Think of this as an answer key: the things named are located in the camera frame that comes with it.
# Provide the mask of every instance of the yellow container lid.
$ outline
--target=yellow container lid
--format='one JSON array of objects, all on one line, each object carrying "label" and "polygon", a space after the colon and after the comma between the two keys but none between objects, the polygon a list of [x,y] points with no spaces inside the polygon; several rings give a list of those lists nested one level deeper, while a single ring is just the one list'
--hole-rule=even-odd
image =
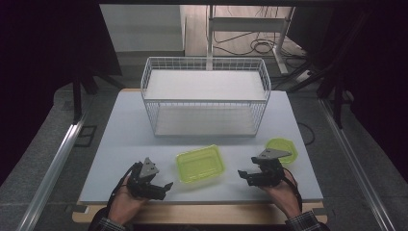
[{"label": "yellow container lid", "polygon": [[270,139],[265,145],[265,148],[291,152],[291,156],[279,158],[279,162],[282,164],[290,164],[297,158],[297,150],[294,147],[293,142],[284,138]]},{"label": "yellow container lid", "polygon": [[192,183],[220,175],[225,166],[216,145],[180,153],[176,157],[180,181]]}]

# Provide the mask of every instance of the wire basket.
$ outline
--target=wire basket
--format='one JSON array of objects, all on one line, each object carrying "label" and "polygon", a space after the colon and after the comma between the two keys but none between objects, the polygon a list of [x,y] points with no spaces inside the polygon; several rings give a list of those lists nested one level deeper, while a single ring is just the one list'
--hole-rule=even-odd
[{"label": "wire basket", "polygon": [[256,136],[269,95],[259,58],[151,57],[141,78],[155,136]]}]

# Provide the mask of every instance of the floor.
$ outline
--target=floor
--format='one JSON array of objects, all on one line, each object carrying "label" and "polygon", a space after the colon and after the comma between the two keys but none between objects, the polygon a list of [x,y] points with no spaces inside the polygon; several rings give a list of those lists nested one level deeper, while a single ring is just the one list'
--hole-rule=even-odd
[{"label": "floor", "polygon": [[[233,9],[229,9],[229,11],[232,14],[235,13]],[[196,39],[192,39],[192,41],[197,47],[200,44]],[[246,41],[244,45],[237,47],[247,47],[250,41],[251,39]],[[287,41],[285,45],[291,47],[291,52],[299,52],[300,54],[302,52],[290,41]],[[205,51],[205,48],[199,47],[201,48],[197,48],[197,52],[198,50],[200,52]],[[186,55],[189,52],[193,54],[195,51],[188,51],[186,47]],[[114,76],[116,80],[123,83],[126,88],[138,88],[146,57],[119,54],[118,58],[123,76]],[[280,76],[273,59],[266,59],[266,62],[269,76],[276,86],[284,77]],[[86,95],[83,91],[84,98],[91,101],[84,125],[96,128],[93,139],[89,145],[76,145],[72,148],[42,213],[38,214],[35,230],[88,229],[86,223],[73,222],[71,213],[75,210],[79,193],[88,175],[93,156],[102,139],[106,122],[119,91],[98,77],[95,77],[95,81],[99,87],[96,95]],[[319,83],[315,83],[295,93],[290,93],[289,97],[323,193],[323,204],[328,215],[327,225],[334,231],[381,230],[373,214],[373,209],[353,173],[352,163],[347,160],[341,144],[336,140],[335,133],[316,97],[318,85]],[[32,202],[43,176],[71,125],[72,106],[70,85],[55,93],[54,107],[48,118],[21,161],[0,188],[0,230],[15,230],[21,222],[21,218]],[[408,230],[408,223],[406,222],[408,220],[408,211],[406,210],[408,208],[407,183],[399,175],[387,155],[356,120],[347,104],[343,105],[342,120],[343,132],[358,157],[364,173],[383,202],[395,230]],[[79,138],[76,143],[84,144],[88,141],[87,138]],[[172,226],[171,228],[179,229],[180,227]],[[282,227],[269,226],[201,226],[200,228],[202,230],[282,229]],[[144,226],[142,228],[142,230],[162,229],[163,227],[159,226]]]}]

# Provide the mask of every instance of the human hand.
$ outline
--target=human hand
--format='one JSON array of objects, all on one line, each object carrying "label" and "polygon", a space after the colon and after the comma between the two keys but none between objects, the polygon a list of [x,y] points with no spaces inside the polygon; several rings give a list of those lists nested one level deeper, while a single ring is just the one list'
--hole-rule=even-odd
[{"label": "human hand", "polygon": [[147,198],[134,198],[130,194],[126,187],[128,178],[125,178],[123,186],[117,191],[108,214],[108,219],[121,225],[130,222],[139,212],[142,205],[148,201]]},{"label": "human hand", "polygon": [[[285,176],[296,185],[293,176],[285,169]],[[282,181],[275,187],[260,187],[272,199],[272,202],[286,215],[287,218],[294,218],[301,215],[299,205],[291,187]]]}]

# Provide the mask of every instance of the white wall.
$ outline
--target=white wall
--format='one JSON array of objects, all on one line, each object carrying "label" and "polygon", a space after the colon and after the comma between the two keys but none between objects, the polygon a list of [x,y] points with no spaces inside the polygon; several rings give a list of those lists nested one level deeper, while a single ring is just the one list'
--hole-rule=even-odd
[{"label": "white wall", "polygon": [[100,5],[116,52],[184,50],[180,6]]}]

